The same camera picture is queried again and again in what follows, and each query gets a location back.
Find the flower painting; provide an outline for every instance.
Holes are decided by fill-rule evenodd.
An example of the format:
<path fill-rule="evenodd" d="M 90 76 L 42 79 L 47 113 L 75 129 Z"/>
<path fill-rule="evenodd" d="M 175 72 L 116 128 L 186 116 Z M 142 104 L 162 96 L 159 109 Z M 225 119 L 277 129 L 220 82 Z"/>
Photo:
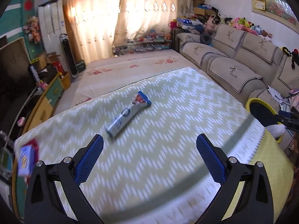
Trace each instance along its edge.
<path fill-rule="evenodd" d="M 252 0 L 252 11 L 272 18 L 299 33 L 299 22 L 285 0 L 259 0 L 265 2 L 265 10 L 256 9 Z"/>

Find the metal screw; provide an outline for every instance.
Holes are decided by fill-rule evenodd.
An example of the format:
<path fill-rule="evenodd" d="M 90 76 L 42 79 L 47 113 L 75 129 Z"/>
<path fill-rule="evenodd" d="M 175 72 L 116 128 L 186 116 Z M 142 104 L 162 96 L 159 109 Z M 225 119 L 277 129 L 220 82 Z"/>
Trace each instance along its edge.
<path fill-rule="evenodd" d="M 71 162 L 71 160 L 72 160 L 72 158 L 69 157 L 69 156 L 67 156 L 67 157 L 65 157 L 65 158 L 63 159 L 63 162 L 64 162 L 64 163 L 69 163 L 69 162 Z"/>
<path fill-rule="evenodd" d="M 235 157 L 230 157 L 229 158 L 229 161 L 231 162 L 231 163 L 236 163 L 237 162 L 237 158 L 235 158 Z"/>
<path fill-rule="evenodd" d="M 40 167 L 42 165 L 42 161 L 38 161 L 37 163 L 36 163 L 36 166 L 37 167 Z"/>
<path fill-rule="evenodd" d="M 262 163 L 261 161 L 258 161 L 258 162 L 257 162 L 257 166 L 258 166 L 258 167 L 263 167 L 264 165 L 263 165 L 263 163 Z"/>

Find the television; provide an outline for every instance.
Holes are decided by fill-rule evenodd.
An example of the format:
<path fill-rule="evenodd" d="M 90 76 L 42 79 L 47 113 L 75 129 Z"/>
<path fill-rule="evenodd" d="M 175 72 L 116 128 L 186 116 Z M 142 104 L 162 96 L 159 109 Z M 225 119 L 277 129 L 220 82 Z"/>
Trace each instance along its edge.
<path fill-rule="evenodd" d="M 23 37 L 0 48 L 0 130 L 12 140 L 20 135 L 17 133 L 12 137 L 11 132 L 19 117 L 24 116 L 21 112 L 36 89 L 29 66 L 30 58 Z"/>

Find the beige curtain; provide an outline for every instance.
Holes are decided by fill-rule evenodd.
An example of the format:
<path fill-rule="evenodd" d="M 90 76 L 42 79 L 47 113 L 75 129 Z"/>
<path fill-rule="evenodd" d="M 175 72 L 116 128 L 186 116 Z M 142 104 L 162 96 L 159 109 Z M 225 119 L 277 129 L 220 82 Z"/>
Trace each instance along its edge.
<path fill-rule="evenodd" d="M 155 29 L 169 32 L 168 23 L 178 16 L 188 16 L 191 0 L 121 0 L 114 45 L 124 44 Z"/>
<path fill-rule="evenodd" d="M 112 56 L 120 0 L 63 0 L 81 57 L 86 63 Z"/>

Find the sofa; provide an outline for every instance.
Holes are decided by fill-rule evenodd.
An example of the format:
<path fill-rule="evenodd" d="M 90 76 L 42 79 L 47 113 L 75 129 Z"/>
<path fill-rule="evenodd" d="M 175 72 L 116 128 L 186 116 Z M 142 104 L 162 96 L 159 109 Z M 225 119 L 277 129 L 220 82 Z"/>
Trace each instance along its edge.
<path fill-rule="evenodd" d="M 180 53 L 243 105 L 250 98 L 260 98 L 278 112 L 280 105 L 268 86 L 282 97 L 299 88 L 299 67 L 292 69 L 291 58 L 259 36 L 220 24 L 212 46 L 200 43 L 199 35 L 180 33 L 177 37 Z"/>

